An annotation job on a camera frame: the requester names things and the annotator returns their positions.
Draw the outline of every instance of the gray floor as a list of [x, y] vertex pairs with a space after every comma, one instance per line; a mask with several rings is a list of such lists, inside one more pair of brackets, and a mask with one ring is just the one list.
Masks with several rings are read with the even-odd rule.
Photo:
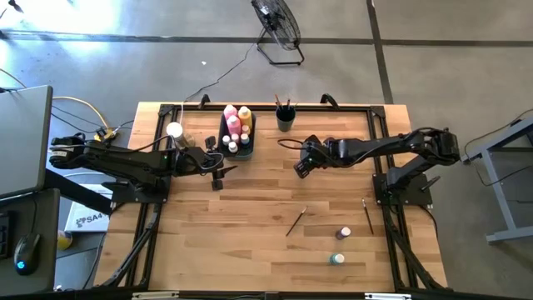
[[[286, 1], [304, 38], [372, 37], [363, 0]], [[56, 0], [46, 2], [50, 12], [46, 16], [37, 13], [45, 5], [36, 4], [39, 1], [17, 2], [29, 17], [21, 22], [20, 16], [8, 10], [0, 19], [0, 28], [248, 38], [261, 29], [247, 0], [161, 0], [157, 5], [133, 0]], [[375, 0], [375, 6], [383, 38], [533, 39], [533, 2], [526, 0]], [[111, 125], [118, 125], [133, 119], [137, 102], [180, 101], [213, 82], [249, 47], [244, 43], [2, 41], [0, 65], [28, 86], [51, 84], [55, 95], [88, 100]], [[306, 61], [299, 68], [272, 67], [251, 51], [238, 69], [207, 93], [213, 101], [271, 101], [277, 93], [313, 103], [330, 93], [340, 103], [383, 103], [373, 46], [304, 44], [301, 48]], [[266, 49], [283, 58], [294, 54], [275, 45]], [[449, 127], [461, 145], [533, 106], [530, 47], [385, 47], [384, 53], [394, 102], [408, 106], [412, 127]], [[0, 77], [0, 86], [14, 84]], [[56, 105], [97, 122], [96, 116], [77, 103]], [[52, 120], [51, 137], [75, 132]], [[118, 142], [126, 145], [127, 134]], [[461, 164], [435, 167], [430, 174], [442, 176], [432, 194], [450, 287], [530, 298], [533, 238], [488, 246], [485, 234], [505, 227], [492, 189], [480, 184], [472, 167]], [[95, 183], [101, 179], [75, 180]], [[533, 213], [533, 205], [515, 209]], [[64, 202], [63, 218], [67, 210]], [[77, 237], [77, 241], [76, 249], [83, 250], [95, 247], [99, 236]], [[94, 255], [88, 251], [60, 259], [57, 284], [80, 288]], [[79, 271], [69, 272], [74, 265]]]

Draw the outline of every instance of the wooden table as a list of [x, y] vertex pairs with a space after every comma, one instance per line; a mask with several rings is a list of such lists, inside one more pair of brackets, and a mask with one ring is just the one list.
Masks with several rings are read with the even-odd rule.
[[[130, 148], [153, 140], [160, 105], [139, 103]], [[406, 106], [385, 105], [385, 110], [390, 135], [411, 130]], [[312, 134], [321, 140], [368, 139], [365, 114], [298, 112], [290, 132], [277, 130], [273, 112], [256, 115], [252, 160], [225, 163], [238, 168], [223, 179], [223, 190], [212, 191], [211, 176], [172, 179], [159, 225], [150, 289], [392, 291], [383, 217], [371, 185], [372, 159], [351, 169], [316, 169], [302, 180], [292, 168], [299, 152], [276, 144], [279, 138], [304, 140]], [[220, 112], [186, 111], [183, 118], [186, 132], [202, 147], [206, 137], [218, 135], [219, 123]], [[411, 154], [396, 155], [396, 165], [411, 158]], [[361, 198], [366, 199], [374, 236]], [[306, 214], [285, 237], [305, 206]], [[127, 204], [111, 216], [96, 284], [109, 278], [130, 250], [138, 211], [138, 204]], [[436, 281], [446, 285], [431, 219], [418, 207], [406, 207], [406, 220], [414, 253]], [[338, 241], [334, 235], [343, 226], [352, 234]], [[330, 265], [332, 253], [344, 254], [346, 262]], [[400, 255], [398, 260], [406, 282], [405, 259]]]

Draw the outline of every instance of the yellow object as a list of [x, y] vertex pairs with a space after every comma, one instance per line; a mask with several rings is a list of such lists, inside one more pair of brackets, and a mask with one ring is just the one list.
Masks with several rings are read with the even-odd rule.
[[[114, 138], [116, 135], [117, 135], [116, 131], [112, 130], [111, 128], [108, 128], [106, 129], [106, 135], [103, 136], [103, 139], [108, 140], [109, 138]], [[103, 140], [100, 138], [100, 135], [98, 135], [98, 133], [94, 135], [94, 139], [99, 142], [103, 142]]]
[[248, 107], [242, 106], [239, 109], [239, 119], [241, 120], [241, 126], [247, 125], [252, 132], [252, 111]]
[[78, 98], [75, 98], [75, 97], [67, 97], [67, 96], [57, 96], [57, 97], [53, 97], [52, 99], [53, 100], [58, 100], [58, 99], [73, 100], [73, 101], [76, 101], [76, 102], [79, 102], [79, 103], [83, 103], [83, 104], [89, 106], [98, 115], [100, 120], [102, 120], [103, 126], [105, 128], [109, 128], [109, 126], [107, 125], [106, 120], [103, 119], [102, 114], [100, 114], [100, 112], [91, 103], [89, 103], [89, 102], [87, 102], [85, 100], [82, 100], [82, 99], [78, 99]]
[[57, 230], [57, 249], [66, 250], [72, 245], [72, 234]]

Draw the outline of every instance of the paintbrush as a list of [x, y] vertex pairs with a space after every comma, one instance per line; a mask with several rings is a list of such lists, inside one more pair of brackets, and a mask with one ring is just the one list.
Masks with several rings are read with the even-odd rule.
[[306, 210], [307, 210], [307, 206], [306, 206], [306, 208], [304, 208], [304, 209], [300, 212], [300, 216], [298, 216], [298, 218], [296, 219], [296, 221], [294, 221], [294, 224], [292, 224], [291, 229], [289, 229], [289, 232], [286, 233], [286, 235], [285, 235], [286, 237], [289, 236], [289, 233], [291, 233], [292, 229], [296, 226], [296, 224], [298, 223], [298, 221], [300, 221], [301, 216], [303, 216], [303, 214], [306, 212]]
[[274, 94], [274, 96], [276, 96], [276, 105], [282, 109], [283, 107], [281, 106], [281, 102], [280, 102], [280, 98], [277, 97], [277, 94]]
[[368, 227], [370, 227], [370, 232], [374, 235], [374, 228], [372, 228], [372, 223], [370, 222], [370, 215], [368, 214], [368, 209], [366, 208], [365, 198], [362, 199], [363, 208], [365, 208], [366, 220], [368, 220]]

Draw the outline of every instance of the robotic arm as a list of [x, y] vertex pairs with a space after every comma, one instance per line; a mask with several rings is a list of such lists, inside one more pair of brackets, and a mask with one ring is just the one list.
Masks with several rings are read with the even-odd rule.
[[388, 188], [407, 185], [413, 178], [435, 166], [449, 166], [459, 160], [455, 134], [424, 127], [408, 134], [362, 141], [358, 138], [328, 138], [324, 143], [312, 135], [303, 142], [300, 161], [294, 169], [305, 178], [315, 168], [350, 168], [366, 158], [398, 153], [415, 153], [416, 158], [403, 167], [391, 168], [386, 174]]
[[320, 142], [312, 135], [300, 142], [299, 148], [288, 147], [281, 143], [284, 141], [287, 140], [279, 140], [278, 143], [286, 148], [300, 149], [300, 161], [294, 165], [300, 178], [305, 178], [315, 168], [350, 168], [367, 158], [381, 155], [418, 154], [403, 167], [391, 167], [386, 174], [374, 174], [374, 193], [376, 202], [381, 205], [383, 211], [387, 239], [390, 238], [402, 250], [412, 269], [413, 277], [419, 278], [427, 289], [444, 289], [412, 252], [406, 236], [405, 221], [401, 222], [398, 218], [398, 226], [403, 228], [402, 233], [393, 222], [390, 212], [392, 206], [397, 206], [400, 210], [404, 204], [431, 205], [431, 195], [427, 189], [435, 183], [436, 178], [428, 182], [422, 173], [435, 165], [450, 166], [459, 160], [459, 147], [454, 134], [447, 128], [439, 130], [423, 127], [407, 134], [368, 141], [357, 138], [328, 138]]
[[213, 189], [222, 188], [220, 178], [223, 178], [224, 173], [230, 168], [220, 170], [224, 166], [224, 155], [215, 152], [215, 142], [214, 137], [206, 140], [207, 152], [200, 147], [183, 149], [174, 147], [141, 152], [140, 150], [151, 145], [131, 150], [114, 147], [104, 142], [87, 141], [82, 133], [78, 133], [71, 137], [56, 137], [52, 140], [50, 163], [55, 168], [88, 168], [126, 179], [126, 182], [104, 184], [106, 188], [118, 193], [117, 198], [136, 199], [141, 203], [161, 202], [163, 199], [166, 200], [170, 176], [212, 173]]

